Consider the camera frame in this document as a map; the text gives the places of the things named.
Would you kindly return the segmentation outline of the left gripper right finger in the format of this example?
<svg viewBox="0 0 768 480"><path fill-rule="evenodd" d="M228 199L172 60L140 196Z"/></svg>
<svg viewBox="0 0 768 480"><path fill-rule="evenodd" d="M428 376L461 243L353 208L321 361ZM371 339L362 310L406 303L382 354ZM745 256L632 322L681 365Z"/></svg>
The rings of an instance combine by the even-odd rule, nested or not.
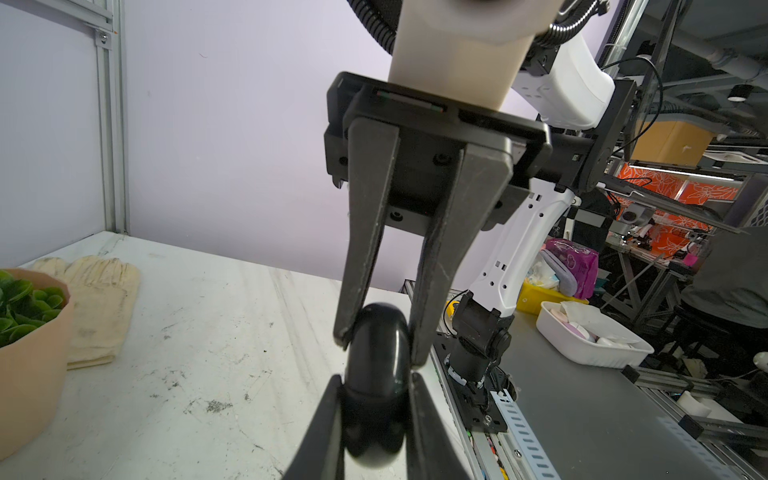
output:
<svg viewBox="0 0 768 480"><path fill-rule="evenodd" d="M451 445L422 376L412 372L408 387L406 431L408 479L469 479Z"/></svg>

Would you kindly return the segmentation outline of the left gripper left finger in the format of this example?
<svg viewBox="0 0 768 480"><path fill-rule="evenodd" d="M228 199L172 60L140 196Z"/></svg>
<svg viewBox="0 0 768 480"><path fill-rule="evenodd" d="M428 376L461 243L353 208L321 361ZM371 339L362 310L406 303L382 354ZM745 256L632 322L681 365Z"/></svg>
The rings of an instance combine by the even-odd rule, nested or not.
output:
<svg viewBox="0 0 768 480"><path fill-rule="evenodd" d="M332 376L284 480L344 478L342 393L341 376Z"/></svg>

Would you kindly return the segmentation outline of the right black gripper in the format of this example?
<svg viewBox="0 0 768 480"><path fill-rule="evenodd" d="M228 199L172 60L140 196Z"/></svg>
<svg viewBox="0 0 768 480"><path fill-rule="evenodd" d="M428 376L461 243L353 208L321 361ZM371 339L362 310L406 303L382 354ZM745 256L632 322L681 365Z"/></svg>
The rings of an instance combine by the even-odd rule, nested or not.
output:
<svg viewBox="0 0 768 480"><path fill-rule="evenodd" d="M350 72L332 82L327 110L326 169L335 187L349 183L349 243L334 340L342 348L351 342L390 195L387 223L394 228L423 235L436 213L410 310L411 366L419 368L463 258L481 228L506 223L521 205L529 179L552 153L550 130Z"/></svg>

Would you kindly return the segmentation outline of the black earbud charging case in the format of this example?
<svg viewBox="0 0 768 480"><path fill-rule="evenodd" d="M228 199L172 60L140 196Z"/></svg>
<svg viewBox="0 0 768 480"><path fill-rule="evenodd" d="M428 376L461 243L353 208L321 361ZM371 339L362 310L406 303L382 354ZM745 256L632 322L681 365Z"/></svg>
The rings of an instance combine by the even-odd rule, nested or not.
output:
<svg viewBox="0 0 768 480"><path fill-rule="evenodd" d="M372 303L357 315L344 374L343 440L360 465L381 469L405 437L410 339L394 305Z"/></svg>

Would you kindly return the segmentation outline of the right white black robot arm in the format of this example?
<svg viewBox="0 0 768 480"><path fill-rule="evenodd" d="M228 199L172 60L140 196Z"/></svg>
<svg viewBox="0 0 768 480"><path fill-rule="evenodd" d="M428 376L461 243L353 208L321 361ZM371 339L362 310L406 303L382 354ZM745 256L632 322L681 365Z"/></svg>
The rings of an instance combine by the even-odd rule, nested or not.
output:
<svg viewBox="0 0 768 480"><path fill-rule="evenodd" d="M635 88L578 54L605 1L354 1L392 57L388 81L331 85L327 169L347 186L350 240L333 335L389 311L367 295L386 226L424 239L413 306L373 343L427 359L441 299L476 235L507 222L537 185L591 189L619 148Z"/></svg>

